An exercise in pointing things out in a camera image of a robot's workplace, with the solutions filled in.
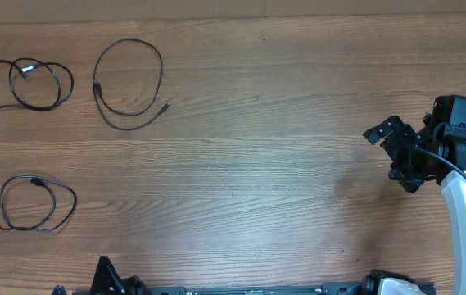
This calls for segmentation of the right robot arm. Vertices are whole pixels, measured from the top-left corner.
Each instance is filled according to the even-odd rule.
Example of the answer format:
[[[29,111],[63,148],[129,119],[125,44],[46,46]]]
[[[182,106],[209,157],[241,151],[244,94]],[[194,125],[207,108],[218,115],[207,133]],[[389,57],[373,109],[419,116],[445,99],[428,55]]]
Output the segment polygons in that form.
[[[420,131],[390,116],[363,136],[391,158],[389,178],[408,193],[435,181],[450,216],[455,294],[466,294],[466,97],[439,96]]]

